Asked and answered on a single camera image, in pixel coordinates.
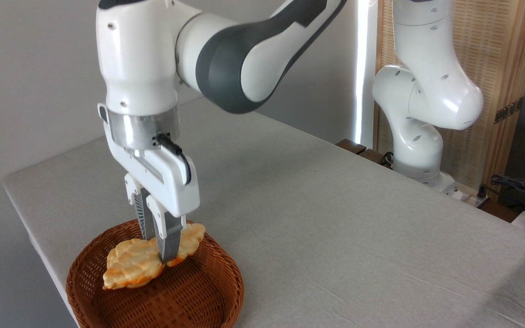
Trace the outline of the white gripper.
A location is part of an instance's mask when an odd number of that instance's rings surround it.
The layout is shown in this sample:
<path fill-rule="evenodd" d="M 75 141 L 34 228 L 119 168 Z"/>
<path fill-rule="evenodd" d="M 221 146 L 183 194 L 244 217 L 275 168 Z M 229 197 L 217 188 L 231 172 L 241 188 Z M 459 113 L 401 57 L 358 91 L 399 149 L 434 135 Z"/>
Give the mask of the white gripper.
<path fill-rule="evenodd" d="M 104 120 L 111 155 L 128 172 L 124 177 L 127 197 L 135 208 L 142 237 L 157 238 L 160 259 L 166 264 L 178 255 L 184 228 L 180 217 L 200 205 L 195 166 L 191 158 L 184 161 L 163 146 L 130 151 L 117 145 L 104 104 L 98 105 L 98 114 Z"/>

